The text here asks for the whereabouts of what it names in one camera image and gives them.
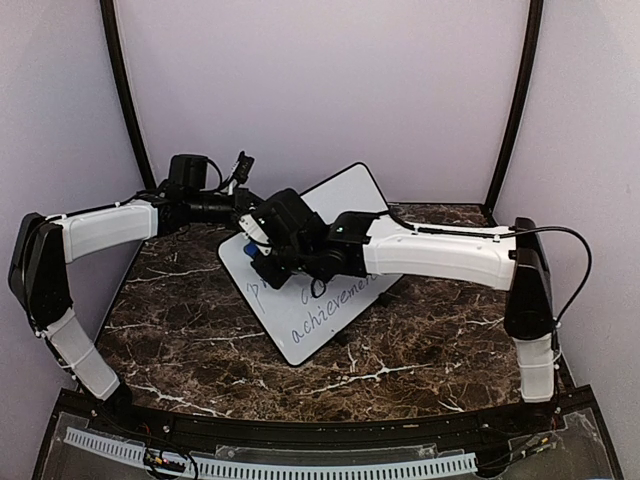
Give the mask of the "white whiteboard with black frame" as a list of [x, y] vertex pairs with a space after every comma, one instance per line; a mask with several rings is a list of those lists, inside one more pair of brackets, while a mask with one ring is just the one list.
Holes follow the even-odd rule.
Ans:
[[[356, 162], [301, 194], [326, 223], [344, 211], [378, 212], [387, 207], [369, 168]], [[299, 366], [396, 284], [399, 275], [336, 276], [320, 294], [311, 278], [291, 276], [275, 290], [250, 266], [246, 235], [235, 234], [218, 247], [218, 257], [268, 337], [291, 366]]]

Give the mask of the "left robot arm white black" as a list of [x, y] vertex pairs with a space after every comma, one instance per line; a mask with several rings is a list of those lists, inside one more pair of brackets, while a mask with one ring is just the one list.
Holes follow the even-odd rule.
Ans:
[[115, 246], [170, 235], [194, 223], [235, 226], [260, 201], [246, 188], [232, 193], [181, 193], [175, 198], [146, 190], [105, 206], [23, 217], [8, 273], [9, 288], [58, 365], [91, 396], [106, 402], [101, 417], [120, 436], [134, 435], [141, 427], [141, 415], [127, 403], [132, 397], [129, 387], [102, 357], [76, 315], [68, 265]]

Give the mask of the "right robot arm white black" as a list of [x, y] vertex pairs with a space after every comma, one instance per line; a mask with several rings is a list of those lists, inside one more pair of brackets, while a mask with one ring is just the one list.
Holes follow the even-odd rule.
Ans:
[[255, 246], [252, 268], [275, 289], [305, 273], [323, 283], [336, 276], [425, 276], [506, 292], [503, 325], [516, 347], [524, 400], [511, 410], [510, 424], [530, 434], [547, 420], [555, 321], [548, 267], [529, 220], [513, 229], [446, 229], [402, 223], [387, 212], [344, 212], [327, 224], [315, 212], [254, 211], [239, 225]]

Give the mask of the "blue whiteboard eraser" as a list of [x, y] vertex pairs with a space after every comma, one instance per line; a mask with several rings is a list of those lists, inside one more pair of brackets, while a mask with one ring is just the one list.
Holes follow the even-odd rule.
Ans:
[[259, 247], [254, 243], [248, 243], [244, 247], [244, 253], [251, 258], [255, 258], [257, 255], [261, 253]]

